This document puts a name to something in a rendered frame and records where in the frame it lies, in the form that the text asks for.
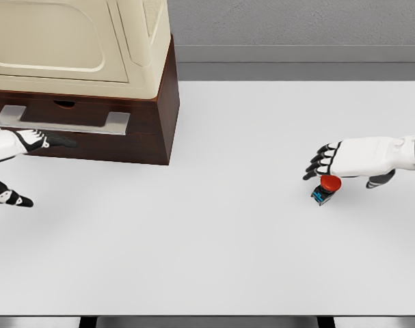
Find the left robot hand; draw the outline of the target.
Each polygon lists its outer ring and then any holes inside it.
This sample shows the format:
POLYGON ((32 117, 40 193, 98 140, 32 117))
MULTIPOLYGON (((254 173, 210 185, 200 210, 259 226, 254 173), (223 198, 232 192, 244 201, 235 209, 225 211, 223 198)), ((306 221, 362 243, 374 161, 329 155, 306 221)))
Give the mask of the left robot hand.
MULTIPOLYGON (((28 154, 35 150, 53 147, 76 148, 77 142, 60 134, 38 129, 17 131, 0 130, 0 162, 4 162, 20 154, 28 154)), ((31 199, 18 194, 0 181, 0 204, 8 204, 31 208, 31 199)))

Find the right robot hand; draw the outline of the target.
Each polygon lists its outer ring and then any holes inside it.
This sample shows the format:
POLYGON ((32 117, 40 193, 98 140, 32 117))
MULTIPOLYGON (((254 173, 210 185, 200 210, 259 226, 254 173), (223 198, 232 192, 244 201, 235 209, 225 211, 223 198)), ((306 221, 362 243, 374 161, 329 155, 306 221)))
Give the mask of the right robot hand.
POLYGON ((328 143, 317 150, 303 176, 367 177, 367 189, 388 183, 395 175, 394 138, 361 137, 328 143))

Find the brown wooden drawer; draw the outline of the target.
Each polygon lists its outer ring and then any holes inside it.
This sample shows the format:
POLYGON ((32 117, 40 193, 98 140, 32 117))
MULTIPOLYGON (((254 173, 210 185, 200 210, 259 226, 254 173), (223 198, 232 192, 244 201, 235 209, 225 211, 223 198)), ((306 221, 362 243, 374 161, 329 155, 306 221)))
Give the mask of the brown wooden drawer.
POLYGON ((130 113, 126 134, 156 133, 155 99, 140 100, 0 90, 0 112, 5 105, 26 106, 26 122, 103 126, 109 112, 130 113))

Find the cream and brown cabinet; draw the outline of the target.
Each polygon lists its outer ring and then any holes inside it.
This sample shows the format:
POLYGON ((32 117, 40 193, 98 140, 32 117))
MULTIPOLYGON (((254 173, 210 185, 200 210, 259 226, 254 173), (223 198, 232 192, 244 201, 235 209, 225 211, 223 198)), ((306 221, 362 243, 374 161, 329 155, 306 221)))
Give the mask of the cream and brown cabinet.
POLYGON ((167 165, 180 105, 167 0, 0 0, 0 90, 155 99, 156 133, 53 131, 39 156, 167 165))

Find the red button switch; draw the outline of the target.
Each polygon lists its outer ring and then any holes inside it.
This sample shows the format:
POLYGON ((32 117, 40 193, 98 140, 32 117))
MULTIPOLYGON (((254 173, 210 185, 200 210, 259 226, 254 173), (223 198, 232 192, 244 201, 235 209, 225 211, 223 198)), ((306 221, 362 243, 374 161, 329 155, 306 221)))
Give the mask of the red button switch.
POLYGON ((320 178, 320 184, 315 187, 311 197, 322 206, 328 202, 332 196, 341 188, 342 181, 339 177, 333 175, 323 175, 320 178))

